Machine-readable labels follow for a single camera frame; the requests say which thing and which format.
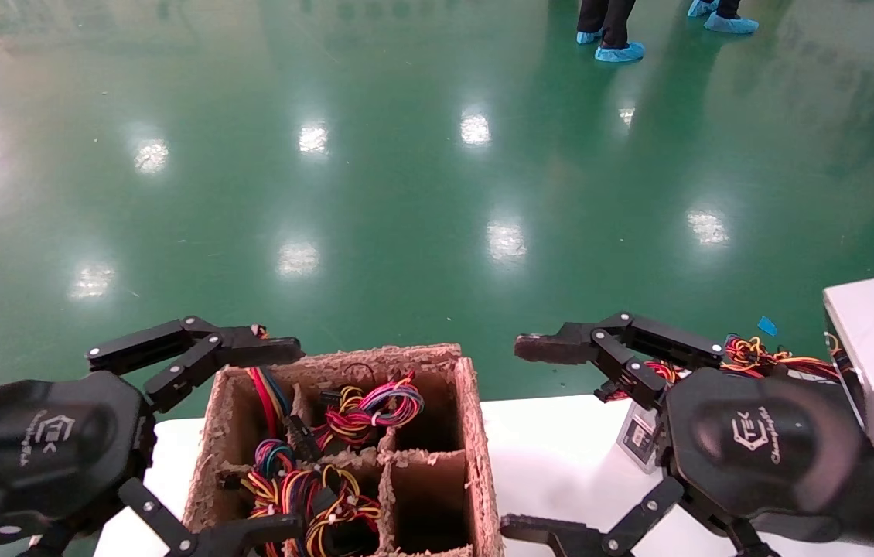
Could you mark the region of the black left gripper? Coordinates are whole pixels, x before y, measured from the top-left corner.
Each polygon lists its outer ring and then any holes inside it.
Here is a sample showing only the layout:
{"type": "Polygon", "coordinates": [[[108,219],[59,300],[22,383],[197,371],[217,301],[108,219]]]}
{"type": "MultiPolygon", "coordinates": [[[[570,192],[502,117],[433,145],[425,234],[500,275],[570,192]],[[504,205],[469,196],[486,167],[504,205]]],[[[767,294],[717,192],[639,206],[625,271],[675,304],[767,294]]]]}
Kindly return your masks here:
{"type": "Polygon", "coordinates": [[[305,355],[298,338],[189,315],[89,349],[88,367],[97,373],[79,380],[0,385],[0,545],[48,530],[89,535],[119,514],[122,503],[167,546],[168,556],[245,556],[303,536],[296,514],[192,533],[140,479],[155,446],[153,412],[172,410],[225,367],[292,364],[305,355]],[[144,384],[149,405],[118,377],[164,362],[166,369],[144,384]]]}

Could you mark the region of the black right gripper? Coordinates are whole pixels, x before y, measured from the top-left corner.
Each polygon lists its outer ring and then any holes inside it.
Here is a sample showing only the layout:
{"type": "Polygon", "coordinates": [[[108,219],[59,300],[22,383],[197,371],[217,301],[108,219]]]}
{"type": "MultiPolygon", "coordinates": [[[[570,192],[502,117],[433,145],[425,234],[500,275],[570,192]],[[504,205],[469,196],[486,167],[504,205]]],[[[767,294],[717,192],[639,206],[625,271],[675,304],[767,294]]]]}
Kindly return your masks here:
{"type": "Polygon", "coordinates": [[[631,556],[678,504],[727,537],[738,556],[776,556],[755,526],[780,535],[777,514],[826,514],[855,469],[864,436],[836,385],[727,376],[712,370],[724,355],[720,343],[632,313],[517,336],[515,356],[526,362],[596,367],[606,378],[595,390],[601,402],[628,398],[645,410],[662,408],[670,476],[608,532],[507,514],[501,535],[546,544],[557,556],[631,556]],[[673,380],[649,361],[695,372],[671,388],[673,380]]]}

